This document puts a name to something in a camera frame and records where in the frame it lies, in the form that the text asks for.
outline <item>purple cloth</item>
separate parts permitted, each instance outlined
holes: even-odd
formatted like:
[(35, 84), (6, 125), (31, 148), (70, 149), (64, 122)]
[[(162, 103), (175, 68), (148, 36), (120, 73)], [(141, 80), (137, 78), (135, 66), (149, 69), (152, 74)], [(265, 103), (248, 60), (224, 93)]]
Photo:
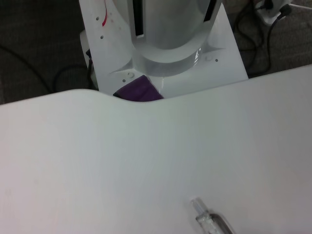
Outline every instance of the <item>purple cloth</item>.
[(163, 96), (158, 92), (146, 76), (141, 76), (131, 83), (123, 86), (116, 93), (114, 93), (114, 96), (128, 101), (139, 102), (163, 99)]

